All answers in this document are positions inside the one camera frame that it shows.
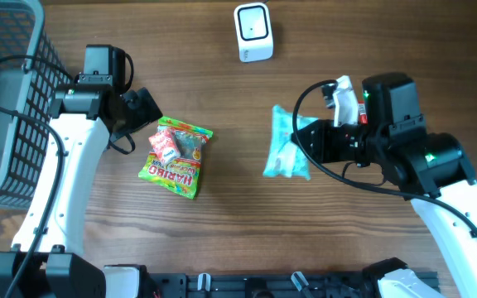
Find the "colourful candy bag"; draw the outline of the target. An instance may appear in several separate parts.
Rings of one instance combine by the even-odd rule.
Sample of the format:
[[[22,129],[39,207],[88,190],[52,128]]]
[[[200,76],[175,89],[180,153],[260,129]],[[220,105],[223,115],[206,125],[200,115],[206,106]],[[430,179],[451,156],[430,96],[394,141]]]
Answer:
[[[151,149],[138,177],[162,186],[177,195],[194,199],[200,178],[202,147],[212,138],[213,132],[163,116],[158,120],[157,132],[166,127],[174,131],[181,156],[167,166],[163,166]]]

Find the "red snack packet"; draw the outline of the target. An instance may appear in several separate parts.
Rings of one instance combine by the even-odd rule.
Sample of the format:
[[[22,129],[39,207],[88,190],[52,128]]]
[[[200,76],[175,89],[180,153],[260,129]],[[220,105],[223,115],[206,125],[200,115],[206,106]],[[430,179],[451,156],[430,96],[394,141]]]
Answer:
[[[358,103],[358,112],[359,112],[359,123],[360,124],[367,124],[368,123],[368,116],[366,112],[365,103]]]

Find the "small red candy packet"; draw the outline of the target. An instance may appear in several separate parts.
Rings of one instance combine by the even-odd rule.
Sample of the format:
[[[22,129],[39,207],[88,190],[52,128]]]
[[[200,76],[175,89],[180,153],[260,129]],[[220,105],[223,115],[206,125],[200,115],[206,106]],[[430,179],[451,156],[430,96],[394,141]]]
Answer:
[[[167,166],[181,156],[180,150],[176,145],[175,133],[170,127],[159,130],[150,136],[148,141],[163,166]]]

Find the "teal snack pouch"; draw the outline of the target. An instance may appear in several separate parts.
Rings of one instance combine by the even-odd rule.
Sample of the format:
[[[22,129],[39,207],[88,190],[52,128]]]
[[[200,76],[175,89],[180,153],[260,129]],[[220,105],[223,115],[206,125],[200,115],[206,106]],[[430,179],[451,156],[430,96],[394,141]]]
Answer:
[[[275,105],[272,108],[271,144],[263,171],[265,177],[300,176],[306,180],[311,179],[309,161],[300,147],[292,142],[292,133],[292,113]]]

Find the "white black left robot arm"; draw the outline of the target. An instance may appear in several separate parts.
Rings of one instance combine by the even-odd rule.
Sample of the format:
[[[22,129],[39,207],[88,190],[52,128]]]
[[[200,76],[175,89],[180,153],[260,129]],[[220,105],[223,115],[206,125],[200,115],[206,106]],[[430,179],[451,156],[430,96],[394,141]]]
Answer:
[[[52,94],[51,136],[36,190],[8,252],[1,297],[153,297],[143,265],[98,268],[83,257],[84,217],[99,159],[113,140],[155,122],[149,91],[62,84]]]

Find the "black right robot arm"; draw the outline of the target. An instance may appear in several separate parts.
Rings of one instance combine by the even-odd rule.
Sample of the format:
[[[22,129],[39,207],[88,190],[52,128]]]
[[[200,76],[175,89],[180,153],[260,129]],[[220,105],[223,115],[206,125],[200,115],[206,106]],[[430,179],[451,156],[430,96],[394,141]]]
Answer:
[[[460,142],[430,133],[415,81],[402,72],[377,74],[350,99],[347,119],[294,126],[291,139],[323,172],[329,164],[378,165],[380,184],[354,187],[408,201],[430,231],[459,293],[477,297],[477,178]]]

